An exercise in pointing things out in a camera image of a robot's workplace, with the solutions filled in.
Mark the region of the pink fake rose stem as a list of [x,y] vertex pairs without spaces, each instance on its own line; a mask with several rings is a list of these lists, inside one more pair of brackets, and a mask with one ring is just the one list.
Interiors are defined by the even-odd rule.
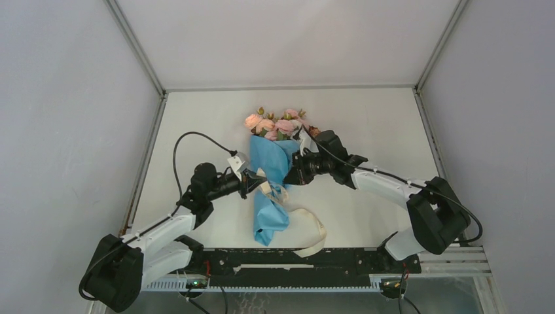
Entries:
[[303,109],[286,109],[281,118],[274,124],[274,131],[278,141],[290,139],[298,131],[308,129],[310,125],[306,120],[307,112]]
[[264,132],[272,131],[275,127],[273,120],[263,118],[256,126],[255,133],[257,135],[262,135]]
[[259,107],[253,114],[250,114],[244,120],[244,123],[243,123],[244,126],[249,130],[256,128],[257,125],[264,119],[264,114],[265,114],[264,108]]

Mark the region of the blue wrapping paper sheet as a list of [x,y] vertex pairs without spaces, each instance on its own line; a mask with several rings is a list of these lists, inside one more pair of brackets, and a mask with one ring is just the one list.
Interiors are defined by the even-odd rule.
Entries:
[[293,140],[271,141],[264,137],[251,136],[249,157],[254,171],[261,170],[266,175],[268,186],[254,195],[253,235],[256,242],[268,246],[275,232],[289,226],[289,214],[284,207],[274,201],[285,191],[284,178],[291,170],[293,154],[300,145]]

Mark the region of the cream ribbon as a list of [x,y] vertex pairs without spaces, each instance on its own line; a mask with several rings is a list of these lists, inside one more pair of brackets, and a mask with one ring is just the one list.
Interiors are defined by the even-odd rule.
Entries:
[[318,239],[313,244],[294,253],[300,258],[307,258],[318,253],[324,246],[327,230],[321,221],[305,208],[291,209],[287,206],[289,194],[283,185],[285,173],[271,167],[260,167],[257,175],[266,177],[267,182],[260,185],[254,196],[253,237],[257,243],[269,246],[275,232],[282,232],[290,225],[290,218],[303,222],[304,227],[312,222],[318,232]]

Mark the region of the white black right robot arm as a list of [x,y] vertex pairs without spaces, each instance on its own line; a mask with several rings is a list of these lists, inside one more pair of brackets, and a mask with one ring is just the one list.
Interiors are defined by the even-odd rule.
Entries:
[[298,130],[293,139],[300,149],[293,154],[293,165],[284,178],[289,185],[307,185],[317,175],[330,175],[340,185],[371,192],[405,209],[410,226],[387,237],[378,247],[379,266],[397,271],[404,259],[428,252],[442,254],[475,220],[443,178],[403,179],[367,165],[367,158],[350,154],[331,130],[312,137]]

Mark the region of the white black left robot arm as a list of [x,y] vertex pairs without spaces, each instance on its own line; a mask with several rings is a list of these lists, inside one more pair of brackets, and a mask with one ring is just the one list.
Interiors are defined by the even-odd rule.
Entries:
[[231,173],[219,173],[211,163],[197,165],[173,211],[134,234],[108,234],[99,241],[79,283],[80,296],[120,313],[134,303],[143,288],[169,272],[183,268],[190,273],[200,271],[204,254],[180,237],[209,218],[214,200],[235,192],[245,199],[267,185],[262,169],[252,171],[236,164]]

